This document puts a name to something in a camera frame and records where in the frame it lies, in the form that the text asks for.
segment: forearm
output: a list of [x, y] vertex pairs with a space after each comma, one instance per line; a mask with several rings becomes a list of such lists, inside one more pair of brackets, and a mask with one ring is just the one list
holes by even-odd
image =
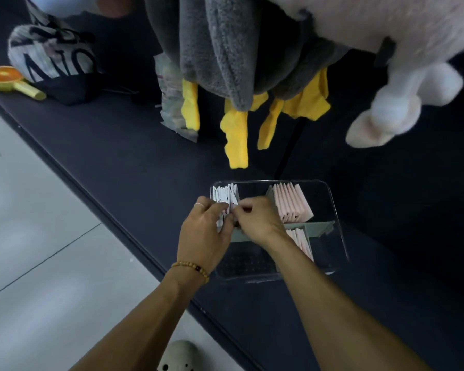
[[291, 292], [322, 369], [429, 370], [402, 341], [357, 306], [288, 237], [268, 251]]
[[77, 362], [71, 371], [156, 369], [203, 276], [170, 269], [161, 284]]

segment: yellow handle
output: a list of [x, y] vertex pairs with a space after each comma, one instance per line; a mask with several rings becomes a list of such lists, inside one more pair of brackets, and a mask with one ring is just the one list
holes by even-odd
[[23, 94], [32, 97], [35, 100], [46, 99], [46, 94], [44, 92], [38, 90], [23, 80], [14, 83], [14, 90], [22, 92]]

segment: bracelet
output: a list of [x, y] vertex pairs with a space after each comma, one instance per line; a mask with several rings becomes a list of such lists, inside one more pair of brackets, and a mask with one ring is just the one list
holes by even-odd
[[197, 264], [194, 264], [191, 262], [175, 262], [172, 264], [171, 268], [173, 267], [190, 267], [203, 275], [205, 284], [207, 284], [208, 281], [210, 281], [210, 278], [208, 277], [208, 274], [206, 273], [206, 271], [203, 268], [199, 267]]

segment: transparent storage box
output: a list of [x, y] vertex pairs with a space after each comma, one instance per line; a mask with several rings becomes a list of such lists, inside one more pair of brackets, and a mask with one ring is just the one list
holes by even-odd
[[[315, 264], [326, 274], [332, 274], [349, 261], [342, 230], [329, 186], [320, 180], [264, 180], [264, 181], [219, 181], [213, 186], [226, 187], [229, 183], [237, 185], [240, 199], [265, 195], [270, 186], [276, 183], [294, 186], [299, 184], [311, 207], [313, 218], [305, 223], [284, 224], [286, 229], [302, 229]], [[230, 247], [223, 260], [215, 269], [222, 282], [258, 283], [281, 280], [282, 276], [268, 253], [253, 243], [239, 228], [234, 229]]]

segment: white tile floor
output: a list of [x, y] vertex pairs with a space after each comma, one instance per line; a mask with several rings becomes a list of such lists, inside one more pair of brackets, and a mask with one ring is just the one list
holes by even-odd
[[[0, 118], [0, 371], [68, 370], [157, 284]], [[241, 370], [187, 312], [172, 339]]]

